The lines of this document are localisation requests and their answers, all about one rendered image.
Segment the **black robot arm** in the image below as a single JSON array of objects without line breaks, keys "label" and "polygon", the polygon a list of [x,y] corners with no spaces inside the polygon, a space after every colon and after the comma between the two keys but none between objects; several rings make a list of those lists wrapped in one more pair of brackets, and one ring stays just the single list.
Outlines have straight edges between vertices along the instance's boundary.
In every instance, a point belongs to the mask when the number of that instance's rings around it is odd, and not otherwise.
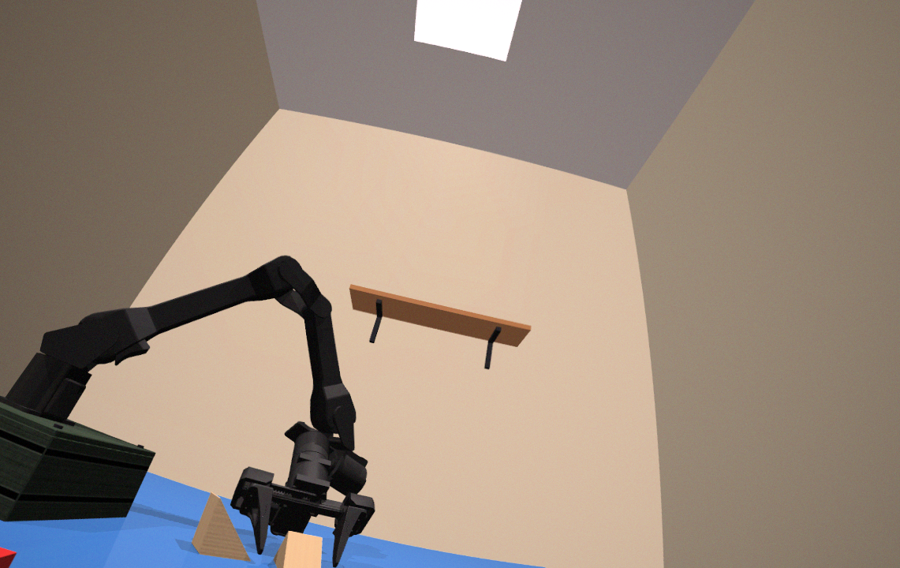
[{"label": "black robot arm", "polygon": [[344,495],[358,494],[366,482],[368,461],[353,452],[357,417],[351,394],[339,376],[333,306],[292,256],[277,256],[244,277],[160,305],[94,312],[78,326],[45,332],[41,353],[35,353],[9,393],[0,396],[0,402],[74,427],[67,418],[96,364],[119,364],[147,353],[147,341],[161,332],[241,303],[272,298],[304,320],[312,362],[310,418],[315,429],[302,421],[287,429],[284,435],[294,442],[292,460],[306,450],[320,453],[331,461],[327,474],[330,488]]}]

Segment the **brown triangular block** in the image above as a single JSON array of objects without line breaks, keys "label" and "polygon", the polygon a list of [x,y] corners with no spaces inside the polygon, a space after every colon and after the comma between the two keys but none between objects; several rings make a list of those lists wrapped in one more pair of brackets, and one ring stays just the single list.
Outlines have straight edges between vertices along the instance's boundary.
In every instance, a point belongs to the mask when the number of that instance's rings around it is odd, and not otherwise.
[{"label": "brown triangular block", "polygon": [[213,492],[204,507],[192,545],[200,555],[251,562],[222,500]]}]

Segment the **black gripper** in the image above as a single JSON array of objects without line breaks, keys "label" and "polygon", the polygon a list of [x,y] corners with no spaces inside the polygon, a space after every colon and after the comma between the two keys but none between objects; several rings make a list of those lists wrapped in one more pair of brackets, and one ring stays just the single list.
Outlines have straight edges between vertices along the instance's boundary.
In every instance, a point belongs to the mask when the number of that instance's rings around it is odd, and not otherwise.
[{"label": "black gripper", "polygon": [[371,497],[349,492],[344,501],[327,499],[330,464],[330,460],[313,450],[294,456],[287,488],[271,483],[275,476],[273,473],[250,466],[243,470],[230,505],[250,518],[258,555],[263,553],[268,538],[271,501],[275,501],[305,513],[334,518],[333,567],[337,568],[346,541],[364,531],[376,506]]}]

